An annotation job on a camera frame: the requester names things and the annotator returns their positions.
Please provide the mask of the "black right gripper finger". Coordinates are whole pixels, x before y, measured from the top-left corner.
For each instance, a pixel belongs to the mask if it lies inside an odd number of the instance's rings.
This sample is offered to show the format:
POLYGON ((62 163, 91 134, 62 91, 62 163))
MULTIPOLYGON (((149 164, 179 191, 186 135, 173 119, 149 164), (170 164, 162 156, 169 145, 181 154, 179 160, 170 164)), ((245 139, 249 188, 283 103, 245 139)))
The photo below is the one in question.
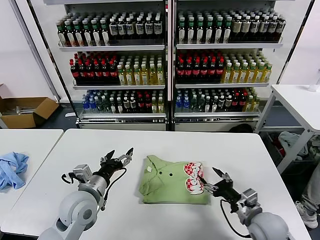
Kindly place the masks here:
POLYGON ((233 184, 233 180, 231 179, 231 177, 229 176, 229 174, 227 172, 223 172, 222 170, 212 167, 213 171, 221 178, 221 180, 219 182, 217 182, 216 184, 233 184))
POLYGON ((215 191, 217 191, 217 186, 208 183, 203 177, 198 176, 199 180, 203 184, 203 189, 206 190, 209 194, 213 194, 215 191))

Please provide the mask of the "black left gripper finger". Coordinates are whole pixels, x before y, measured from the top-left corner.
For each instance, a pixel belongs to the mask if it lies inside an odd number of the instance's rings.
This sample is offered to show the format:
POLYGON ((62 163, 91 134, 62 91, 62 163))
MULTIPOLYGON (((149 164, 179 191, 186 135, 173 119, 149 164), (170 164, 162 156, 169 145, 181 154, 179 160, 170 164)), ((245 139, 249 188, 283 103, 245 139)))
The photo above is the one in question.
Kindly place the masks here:
POLYGON ((134 148, 130 148, 126 154, 122 154, 121 156, 115 159, 116 162, 121 163, 122 165, 128 165, 132 161, 134 148))
POLYGON ((100 164, 101 165, 106 164, 109 160, 112 159, 114 153, 115 153, 115 150, 112 150, 112 151, 108 152, 105 156, 101 157, 100 158, 100 164))

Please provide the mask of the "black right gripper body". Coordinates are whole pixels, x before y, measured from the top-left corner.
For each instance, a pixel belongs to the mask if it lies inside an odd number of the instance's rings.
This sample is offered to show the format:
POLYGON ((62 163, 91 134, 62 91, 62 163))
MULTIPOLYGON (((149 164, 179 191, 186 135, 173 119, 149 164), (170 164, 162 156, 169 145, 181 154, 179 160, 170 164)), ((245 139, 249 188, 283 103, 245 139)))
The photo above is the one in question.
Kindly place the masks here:
POLYGON ((227 181, 226 179, 223 179, 216 183, 215 186, 217 189, 213 191, 214 197, 222 197, 229 203, 236 203, 242 197, 241 194, 233 188, 232 180, 227 181))

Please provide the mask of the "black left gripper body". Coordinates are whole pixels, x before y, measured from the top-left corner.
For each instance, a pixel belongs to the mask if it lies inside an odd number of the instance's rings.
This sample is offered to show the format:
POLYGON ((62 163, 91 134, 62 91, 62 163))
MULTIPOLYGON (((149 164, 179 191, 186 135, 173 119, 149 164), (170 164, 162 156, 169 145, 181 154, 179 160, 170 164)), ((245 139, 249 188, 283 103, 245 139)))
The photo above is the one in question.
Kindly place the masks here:
POLYGON ((121 161, 112 158, 101 164, 101 168, 96 172, 96 175, 109 181, 112 175, 124 167, 121 161))

